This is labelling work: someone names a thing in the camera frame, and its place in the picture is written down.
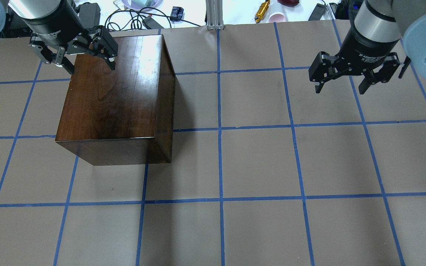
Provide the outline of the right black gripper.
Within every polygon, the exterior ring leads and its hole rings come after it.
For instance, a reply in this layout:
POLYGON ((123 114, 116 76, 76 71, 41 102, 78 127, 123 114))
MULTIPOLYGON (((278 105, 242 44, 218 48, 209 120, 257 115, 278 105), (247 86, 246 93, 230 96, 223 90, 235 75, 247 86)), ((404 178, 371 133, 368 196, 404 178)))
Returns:
POLYGON ((309 68, 309 80, 315 84, 315 93, 321 93, 325 83, 362 69, 370 70, 362 71, 364 79, 358 86, 360 95, 376 83, 387 83, 400 66, 398 54, 391 52, 396 44, 397 40, 376 42, 367 39, 356 28, 350 28, 338 56, 321 51, 313 60, 309 68), (381 64, 377 72, 372 70, 381 64))

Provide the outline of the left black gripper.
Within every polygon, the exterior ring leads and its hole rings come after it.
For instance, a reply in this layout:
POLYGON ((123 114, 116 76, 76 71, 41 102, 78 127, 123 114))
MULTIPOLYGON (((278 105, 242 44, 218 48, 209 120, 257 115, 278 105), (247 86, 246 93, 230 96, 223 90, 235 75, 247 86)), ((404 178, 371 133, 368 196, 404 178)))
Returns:
POLYGON ((104 59, 115 70, 117 42, 103 25, 84 28, 72 0, 28 0, 27 6, 31 11, 27 25, 35 33, 28 46, 42 63, 54 63, 73 75, 75 67, 66 54, 88 54, 104 59), (54 46, 55 51, 46 44, 54 46))

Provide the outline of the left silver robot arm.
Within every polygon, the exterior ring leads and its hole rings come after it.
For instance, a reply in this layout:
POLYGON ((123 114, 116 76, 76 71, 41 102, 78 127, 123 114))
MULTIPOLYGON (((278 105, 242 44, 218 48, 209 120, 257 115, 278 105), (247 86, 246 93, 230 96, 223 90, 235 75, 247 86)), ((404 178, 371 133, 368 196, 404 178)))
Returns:
POLYGON ((72 0, 0 0, 0 32, 8 10, 32 30, 29 46, 43 63, 55 64, 72 75, 74 65, 66 55, 88 54, 115 69, 118 44, 100 24, 98 3, 77 6, 72 0))

